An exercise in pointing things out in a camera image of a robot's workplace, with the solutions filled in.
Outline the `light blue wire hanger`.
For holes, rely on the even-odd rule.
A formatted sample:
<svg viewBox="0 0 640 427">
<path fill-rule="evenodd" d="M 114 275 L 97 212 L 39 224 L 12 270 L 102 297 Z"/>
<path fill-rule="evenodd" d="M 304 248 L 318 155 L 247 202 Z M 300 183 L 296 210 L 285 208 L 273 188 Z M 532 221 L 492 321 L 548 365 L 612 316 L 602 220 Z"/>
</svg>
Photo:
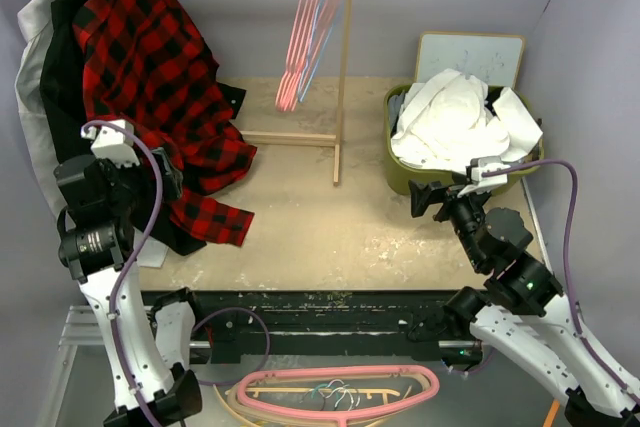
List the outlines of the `light blue wire hanger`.
<svg viewBox="0 0 640 427">
<path fill-rule="evenodd" d="M 300 0 L 296 20 L 294 103 L 302 102 L 316 74 L 342 0 Z"/>
</svg>

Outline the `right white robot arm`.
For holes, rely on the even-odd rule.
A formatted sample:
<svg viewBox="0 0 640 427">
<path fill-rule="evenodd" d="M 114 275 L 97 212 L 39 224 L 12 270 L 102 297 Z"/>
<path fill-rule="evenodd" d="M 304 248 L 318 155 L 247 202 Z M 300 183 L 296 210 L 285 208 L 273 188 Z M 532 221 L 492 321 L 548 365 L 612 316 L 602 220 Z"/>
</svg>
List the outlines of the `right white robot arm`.
<svg viewBox="0 0 640 427">
<path fill-rule="evenodd" d="M 639 380 L 580 326 L 556 276 L 527 251 L 533 240 L 519 212 L 485 210 L 487 194 L 461 196 L 439 182 L 409 184 L 411 214 L 438 206 L 451 223 L 484 291 L 458 291 L 444 307 L 446 330 L 494 347 L 533 377 L 564 409 L 573 426 L 636 426 Z"/>
</svg>

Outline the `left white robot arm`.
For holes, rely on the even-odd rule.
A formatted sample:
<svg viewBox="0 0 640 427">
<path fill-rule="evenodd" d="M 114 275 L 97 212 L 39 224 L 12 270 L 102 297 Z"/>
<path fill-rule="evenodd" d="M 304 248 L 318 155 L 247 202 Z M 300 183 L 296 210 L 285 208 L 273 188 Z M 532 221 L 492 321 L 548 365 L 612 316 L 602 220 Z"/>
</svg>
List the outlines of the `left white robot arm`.
<svg viewBox="0 0 640 427">
<path fill-rule="evenodd" d="M 58 256 L 94 313 L 109 360 L 114 408 L 104 425 L 184 425 L 203 407 L 189 342 L 204 331 L 206 316 L 187 289 L 144 306 L 130 220 L 139 174 L 91 154 L 55 168 L 66 202 L 57 219 Z"/>
</svg>

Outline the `red black plaid shirt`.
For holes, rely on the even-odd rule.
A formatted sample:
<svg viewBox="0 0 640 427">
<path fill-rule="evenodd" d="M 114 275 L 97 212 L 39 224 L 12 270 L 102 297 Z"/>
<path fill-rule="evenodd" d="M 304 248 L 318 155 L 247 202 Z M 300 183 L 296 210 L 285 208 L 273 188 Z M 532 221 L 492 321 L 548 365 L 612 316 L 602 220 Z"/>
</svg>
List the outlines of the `red black plaid shirt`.
<svg viewBox="0 0 640 427">
<path fill-rule="evenodd" d="M 213 194 L 248 173 L 255 146 L 233 125 L 219 67 L 178 0 L 88 0 L 74 17 L 90 120 L 123 118 L 184 175 L 171 222 L 199 241 L 241 246 L 253 213 Z"/>
</svg>

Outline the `black hanging shirt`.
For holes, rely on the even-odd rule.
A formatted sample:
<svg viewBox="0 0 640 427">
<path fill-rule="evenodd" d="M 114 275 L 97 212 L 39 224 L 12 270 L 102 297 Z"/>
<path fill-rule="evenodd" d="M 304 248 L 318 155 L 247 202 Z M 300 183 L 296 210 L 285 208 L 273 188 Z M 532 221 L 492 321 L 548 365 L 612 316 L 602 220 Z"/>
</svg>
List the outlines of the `black hanging shirt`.
<svg viewBox="0 0 640 427">
<path fill-rule="evenodd" d="M 89 152 L 91 120 L 129 122 L 183 175 L 153 237 L 186 256 L 241 245 L 253 214 L 218 202 L 256 153 L 234 126 L 245 93 L 217 80 L 218 63 L 178 0 L 55 0 L 40 94 L 59 161 Z"/>
</svg>

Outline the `large pink hanger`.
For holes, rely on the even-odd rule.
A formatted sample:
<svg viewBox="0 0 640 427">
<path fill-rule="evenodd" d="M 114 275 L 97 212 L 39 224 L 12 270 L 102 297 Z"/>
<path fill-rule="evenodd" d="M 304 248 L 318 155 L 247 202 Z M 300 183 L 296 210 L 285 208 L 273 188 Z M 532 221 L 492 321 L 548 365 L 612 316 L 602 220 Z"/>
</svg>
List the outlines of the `large pink hanger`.
<svg viewBox="0 0 640 427">
<path fill-rule="evenodd" d="M 437 395 L 435 373 L 420 365 L 363 365 L 259 371 L 227 391 L 250 426 L 377 426 Z"/>
</svg>

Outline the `grey white hanging shirt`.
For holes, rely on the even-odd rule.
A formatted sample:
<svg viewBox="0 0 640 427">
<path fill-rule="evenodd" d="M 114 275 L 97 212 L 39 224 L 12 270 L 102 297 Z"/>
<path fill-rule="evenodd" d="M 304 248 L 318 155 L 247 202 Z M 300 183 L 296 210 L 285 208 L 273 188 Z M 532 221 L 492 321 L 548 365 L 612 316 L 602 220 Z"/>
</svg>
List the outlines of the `grey white hanging shirt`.
<svg viewBox="0 0 640 427">
<path fill-rule="evenodd" d="M 54 169 L 89 154 L 81 137 L 84 58 L 72 27 L 87 0 L 30 0 L 17 14 L 26 47 L 15 80 L 18 113 L 35 177 L 54 217 L 66 205 Z"/>
</svg>

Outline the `orange hanger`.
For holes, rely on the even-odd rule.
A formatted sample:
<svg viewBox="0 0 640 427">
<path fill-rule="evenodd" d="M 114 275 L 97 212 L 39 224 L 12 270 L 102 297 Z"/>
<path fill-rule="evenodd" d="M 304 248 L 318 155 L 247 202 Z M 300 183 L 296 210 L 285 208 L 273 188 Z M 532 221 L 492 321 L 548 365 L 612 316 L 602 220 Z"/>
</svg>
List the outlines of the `orange hanger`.
<svg viewBox="0 0 640 427">
<path fill-rule="evenodd" d="M 560 408 L 561 404 L 558 400 L 554 399 L 550 405 L 550 408 L 546 414 L 546 417 L 544 419 L 544 422 L 542 424 L 543 427 L 552 427 L 554 424 L 554 421 L 556 419 L 556 416 L 559 412 L 559 408 Z"/>
</svg>

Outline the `olive green laundry basket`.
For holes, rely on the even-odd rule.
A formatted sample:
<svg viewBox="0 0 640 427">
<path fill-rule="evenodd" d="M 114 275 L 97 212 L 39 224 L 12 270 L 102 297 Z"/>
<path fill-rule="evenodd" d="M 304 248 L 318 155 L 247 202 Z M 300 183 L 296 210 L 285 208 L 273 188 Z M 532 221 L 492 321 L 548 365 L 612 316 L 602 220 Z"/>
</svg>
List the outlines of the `olive green laundry basket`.
<svg viewBox="0 0 640 427">
<path fill-rule="evenodd" d="M 391 137 L 395 133 L 397 124 L 397 113 L 392 111 L 398 110 L 396 106 L 399 106 L 404 98 L 404 95 L 408 93 L 412 84 L 399 84 L 392 87 L 385 95 L 383 100 L 383 167 L 386 182 L 389 187 L 400 195 L 409 195 L 409 181 L 415 180 L 419 183 L 430 183 L 439 181 L 444 185 L 451 185 L 453 183 L 453 174 L 449 171 L 442 170 L 426 170 L 416 169 L 401 162 L 393 153 L 391 148 Z M 489 97 L 496 97 L 502 86 L 489 85 Z M 545 158 L 545 146 L 544 138 L 541 137 L 536 147 L 522 159 L 523 162 L 531 162 L 535 160 L 541 160 Z M 519 183 L 525 176 L 535 172 L 537 167 L 532 167 L 527 170 L 518 171 L 508 175 L 508 181 L 505 185 L 502 185 L 493 191 L 494 196 L 501 196 L 509 192 L 517 183 Z"/>
</svg>

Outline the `wooden clothes rack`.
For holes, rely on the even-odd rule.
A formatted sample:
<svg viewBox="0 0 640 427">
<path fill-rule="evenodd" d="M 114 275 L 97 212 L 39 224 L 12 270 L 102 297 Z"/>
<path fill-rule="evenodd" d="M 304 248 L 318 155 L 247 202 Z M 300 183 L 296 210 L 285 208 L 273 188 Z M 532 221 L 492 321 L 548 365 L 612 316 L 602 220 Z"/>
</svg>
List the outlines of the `wooden clothes rack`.
<svg viewBox="0 0 640 427">
<path fill-rule="evenodd" d="M 279 145 L 295 147 L 330 148 L 333 151 L 333 185 L 338 186 L 341 175 L 341 154 L 343 144 L 343 122 L 346 75 L 348 72 L 348 59 L 350 47 L 350 33 L 352 24 L 353 0 L 346 0 L 343 34 L 340 56 L 340 71 L 338 77 L 338 97 L 335 112 L 335 132 L 332 134 L 317 133 L 285 133 L 269 131 L 244 130 L 242 135 L 246 141 L 254 145 Z"/>
</svg>

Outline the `small whiteboard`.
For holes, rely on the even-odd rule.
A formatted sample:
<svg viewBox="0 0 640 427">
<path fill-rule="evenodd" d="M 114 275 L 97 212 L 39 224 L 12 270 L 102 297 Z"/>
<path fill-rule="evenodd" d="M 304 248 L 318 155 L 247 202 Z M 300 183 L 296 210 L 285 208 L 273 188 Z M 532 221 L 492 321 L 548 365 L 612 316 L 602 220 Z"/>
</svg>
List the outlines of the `small whiteboard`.
<svg viewBox="0 0 640 427">
<path fill-rule="evenodd" d="M 415 82 L 450 68 L 490 86 L 514 88 L 525 51 L 521 35 L 426 31 L 419 40 Z"/>
</svg>

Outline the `pink hangers on rack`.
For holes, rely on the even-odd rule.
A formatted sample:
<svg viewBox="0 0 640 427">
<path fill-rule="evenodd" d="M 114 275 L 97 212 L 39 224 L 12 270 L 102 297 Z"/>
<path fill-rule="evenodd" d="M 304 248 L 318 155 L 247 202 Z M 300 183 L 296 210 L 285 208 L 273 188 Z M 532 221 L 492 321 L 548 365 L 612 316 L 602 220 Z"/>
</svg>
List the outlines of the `pink hangers on rack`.
<svg viewBox="0 0 640 427">
<path fill-rule="evenodd" d="M 293 111 L 316 75 L 343 0 L 298 0 L 275 106 Z"/>
</svg>

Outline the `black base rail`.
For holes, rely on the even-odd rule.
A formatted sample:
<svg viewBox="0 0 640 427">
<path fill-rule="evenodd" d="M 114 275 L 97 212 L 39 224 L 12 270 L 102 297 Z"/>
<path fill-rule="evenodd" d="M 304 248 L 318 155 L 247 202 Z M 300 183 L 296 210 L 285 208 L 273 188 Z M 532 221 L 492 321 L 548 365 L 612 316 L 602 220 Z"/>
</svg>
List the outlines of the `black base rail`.
<svg viewBox="0 0 640 427">
<path fill-rule="evenodd" d="M 235 364 L 244 355 L 400 356 L 480 362 L 484 349 L 446 326 L 450 290 L 198 291 L 192 357 Z"/>
</svg>

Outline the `aluminium frame rail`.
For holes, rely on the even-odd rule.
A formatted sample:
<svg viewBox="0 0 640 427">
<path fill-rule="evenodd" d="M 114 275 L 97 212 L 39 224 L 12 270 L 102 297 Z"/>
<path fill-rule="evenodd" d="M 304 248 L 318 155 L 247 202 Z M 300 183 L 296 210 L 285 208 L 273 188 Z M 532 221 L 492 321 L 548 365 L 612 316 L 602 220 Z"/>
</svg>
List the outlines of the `aluminium frame rail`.
<svg viewBox="0 0 640 427">
<path fill-rule="evenodd" d="M 87 306 L 72 306 L 36 424 L 100 426 L 113 400 L 111 369 L 95 316 Z"/>
</svg>

